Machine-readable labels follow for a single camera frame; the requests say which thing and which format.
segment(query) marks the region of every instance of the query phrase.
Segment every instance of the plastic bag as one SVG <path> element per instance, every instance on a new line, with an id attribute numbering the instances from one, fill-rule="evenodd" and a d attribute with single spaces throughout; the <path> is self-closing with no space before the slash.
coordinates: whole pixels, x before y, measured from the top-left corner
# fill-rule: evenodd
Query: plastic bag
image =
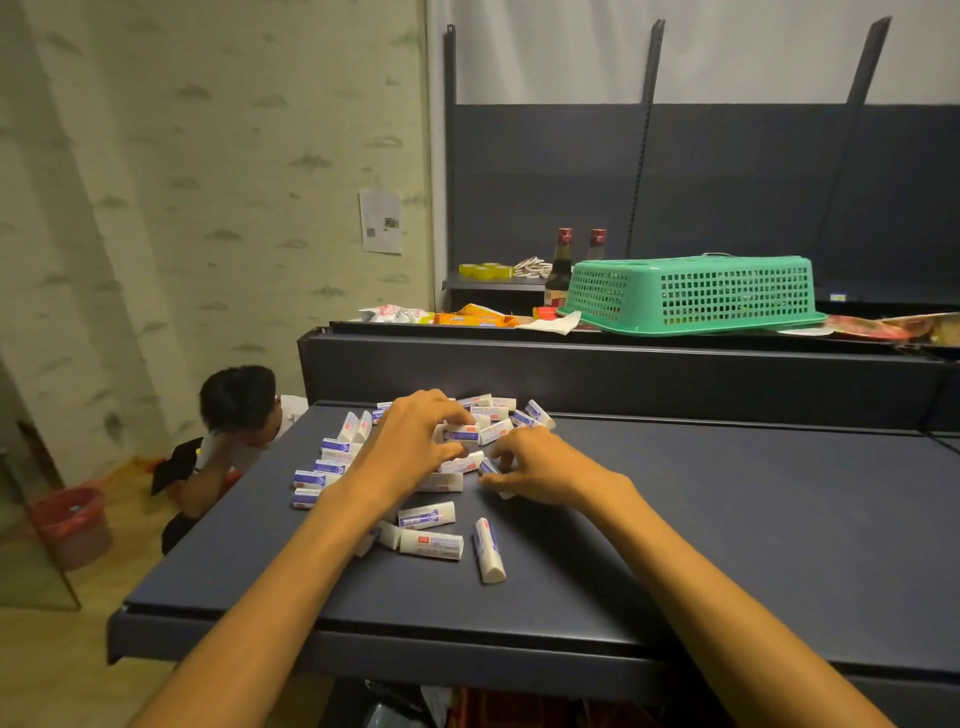
<path id="1" fill-rule="evenodd" d="M 427 728 L 419 720 L 411 720 L 391 710 L 383 703 L 373 706 L 363 728 Z"/>

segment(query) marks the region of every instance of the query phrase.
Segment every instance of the wall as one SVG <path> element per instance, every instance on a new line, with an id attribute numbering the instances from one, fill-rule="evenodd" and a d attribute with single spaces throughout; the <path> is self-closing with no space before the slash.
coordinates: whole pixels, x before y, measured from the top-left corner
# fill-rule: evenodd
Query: wall
<path id="1" fill-rule="evenodd" d="M 431 303 L 420 0 L 0 9 L 0 356 L 68 483 L 200 434 L 217 369 L 300 393 L 306 330 Z"/>
<path id="2" fill-rule="evenodd" d="M 430 304 L 418 0 L 84 7 L 195 382 L 257 362 L 302 393 L 302 333 Z M 403 199 L 401 256 L 363 252 L 376 185 Z"/>

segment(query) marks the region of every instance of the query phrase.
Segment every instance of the bottle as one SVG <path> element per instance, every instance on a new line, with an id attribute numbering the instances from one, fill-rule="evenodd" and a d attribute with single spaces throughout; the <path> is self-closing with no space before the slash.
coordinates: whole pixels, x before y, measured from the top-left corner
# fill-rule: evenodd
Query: bottle
<path id="1" fill-rule="evenodd" d="M 603 246 L 607 242 L 607 231 L 602 228 L 594 228 L 590 233 L 590 248 L 587 253 L 587 260 L 603 260 Z"/>
<path id="2" fill-rule="evenodd" d="M 543 286 L 543 305 L 556 308 L 566 303 L 566 293 L 570 290 L 570 275 L 573 262 L 570 258 L 570 243 L 573 242 L 571 228 L 557 230 L 557 251 L 553 254 L 553 270 Z"/>

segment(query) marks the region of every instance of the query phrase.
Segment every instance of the soy sauce bottle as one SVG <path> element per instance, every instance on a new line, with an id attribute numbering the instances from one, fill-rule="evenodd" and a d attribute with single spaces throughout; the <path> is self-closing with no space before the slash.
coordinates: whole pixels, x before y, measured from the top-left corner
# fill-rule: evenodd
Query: soy sauce bottle
<path id="1" fill-rule="evenodd" d="M 566 303 L 566 294 L 570 290 L 570 276 L 573 262 L 570 258 L 570 244 L 573 242 L 573 229 L 557 230 L 557 251 L 553 254 L 553 270 L 543 286 L 543 305 L 559 308 Z"/>

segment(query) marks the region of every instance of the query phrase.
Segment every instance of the red trash bin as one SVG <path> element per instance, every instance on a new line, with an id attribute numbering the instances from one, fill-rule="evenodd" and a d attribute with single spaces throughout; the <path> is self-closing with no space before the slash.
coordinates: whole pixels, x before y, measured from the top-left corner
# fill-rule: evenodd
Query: red trash bin
<path id="1" fill-rule="evenodd" d="M 47 496 L 31 509 L 40 537 L 64 571 L 92 564 L 113 546 L 102 491 L 87 485 Z"/>

